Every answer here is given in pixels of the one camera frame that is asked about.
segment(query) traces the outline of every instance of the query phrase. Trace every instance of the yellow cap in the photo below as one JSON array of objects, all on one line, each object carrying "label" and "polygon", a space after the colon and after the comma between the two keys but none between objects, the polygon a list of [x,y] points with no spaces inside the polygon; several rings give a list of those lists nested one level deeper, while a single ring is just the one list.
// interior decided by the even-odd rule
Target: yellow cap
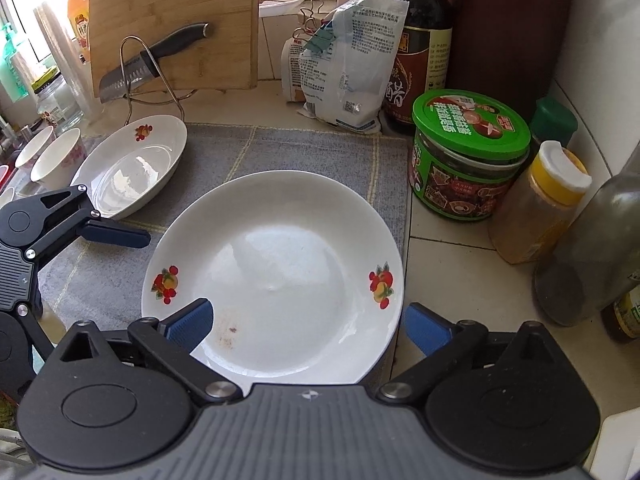
[{"label": "yellow cap", "polygon": [[576,205],[591,185],[584,164],[557,140],[540,145],[529,171],[542,191],[563,205]]},{"label": "yellow cap", "polygon": [[38,90],[40,90],[40,88],[42,88],[44,85],[46,85],[49,81],[51,81],[59,73],[60,73],[60,71],[58,70],[58,67],[55,66],[55,65],[52,66],[44,74],[42,74],[42,76],[40,78],[36,79],[36,81],[31,83],[31,88],[33,88],[34,92],[37,92]]}]

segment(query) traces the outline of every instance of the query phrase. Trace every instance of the orange bottle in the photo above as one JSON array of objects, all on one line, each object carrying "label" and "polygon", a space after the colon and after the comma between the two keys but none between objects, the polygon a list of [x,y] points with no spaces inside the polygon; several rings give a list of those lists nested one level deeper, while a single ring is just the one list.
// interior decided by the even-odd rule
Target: orange bottle
[{"label": "orange bottle", "polygon": [[82,56],[91,61],[89,56],[89,0],[68,0],[66,15],[71,22]]}]

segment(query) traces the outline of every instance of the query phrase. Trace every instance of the wooden cutting board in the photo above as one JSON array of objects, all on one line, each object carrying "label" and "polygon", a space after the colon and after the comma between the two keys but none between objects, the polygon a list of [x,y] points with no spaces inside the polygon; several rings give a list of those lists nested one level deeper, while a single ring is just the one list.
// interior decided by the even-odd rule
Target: wooden cutting board
[{"label": "wooden cutting board", "polygon": [[[258,0],[89,0],[89,45],[94,94],[100,79],[120,65],[123,38],[136,35],[151,46],[174,30],[209,22],[213,33],[160,67],[176,90],[252,88],[258,73]],[[127,41],[124,59],[142,45]],[[156,78],[136,91],[164,89]]]}]

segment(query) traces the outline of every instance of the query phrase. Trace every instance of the gray cloth mat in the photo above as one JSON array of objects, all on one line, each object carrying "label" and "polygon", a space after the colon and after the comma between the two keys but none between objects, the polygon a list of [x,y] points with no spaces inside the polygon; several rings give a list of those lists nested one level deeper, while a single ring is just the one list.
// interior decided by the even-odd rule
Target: gray cloth mat
[{"label": "gray cloth mat", "polygon": [[[85,140],[91,149],[103,139]],[[67,327],[92,319],[102,330],[126,328],[140,317],[146,266],[166,228],[207,191],[258,171],[311,171],[349,186],[380,213],[402,249],[407,146],[405,137],[188,124],[174,176],[124,220],[150,232],[149,247],[132,250],[79,238],[40,272],[42,297]]]}]

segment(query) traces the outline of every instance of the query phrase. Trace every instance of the green bottle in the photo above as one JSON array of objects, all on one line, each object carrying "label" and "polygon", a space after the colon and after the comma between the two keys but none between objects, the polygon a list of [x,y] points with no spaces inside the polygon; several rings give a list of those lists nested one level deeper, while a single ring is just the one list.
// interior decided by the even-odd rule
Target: green bottle
[{"label": "green bottle", "polygon": [[6,43],[2,50],[2,61],[0,62],[0,82],[2,82],[2,86],[9,94],[11,101],[15,103],[18,99],[29,95],[29,93],[22,83],[20,74],[18,74],[10,60],[10,57],[17,51],[14,45],[15,31],[12,29],[11,23],[5,23],[2,26],[2,30],[4,30]]}]

